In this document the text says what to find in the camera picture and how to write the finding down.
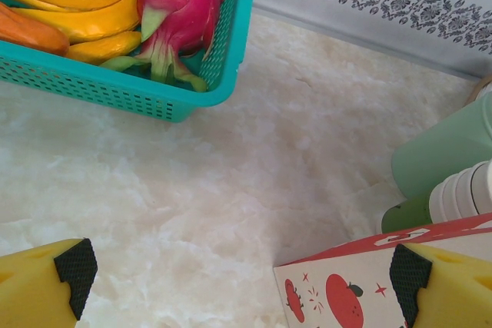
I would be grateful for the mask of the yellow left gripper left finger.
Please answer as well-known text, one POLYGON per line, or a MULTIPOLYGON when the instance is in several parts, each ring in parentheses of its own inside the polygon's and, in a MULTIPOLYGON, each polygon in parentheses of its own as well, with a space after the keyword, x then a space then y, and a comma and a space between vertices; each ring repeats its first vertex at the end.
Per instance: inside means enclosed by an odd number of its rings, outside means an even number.
POLYGON ((74 327, 98 271, 88 238, 1 257, 2 327, 74 327))

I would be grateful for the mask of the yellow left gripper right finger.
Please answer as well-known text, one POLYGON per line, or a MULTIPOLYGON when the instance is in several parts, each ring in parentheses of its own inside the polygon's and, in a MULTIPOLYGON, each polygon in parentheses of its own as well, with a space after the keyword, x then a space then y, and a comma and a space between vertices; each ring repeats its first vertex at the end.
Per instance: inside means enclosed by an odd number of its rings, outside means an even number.
POLYGON ((389 275, 409 327, 490 327, 491 262, 398 244, 389 275))

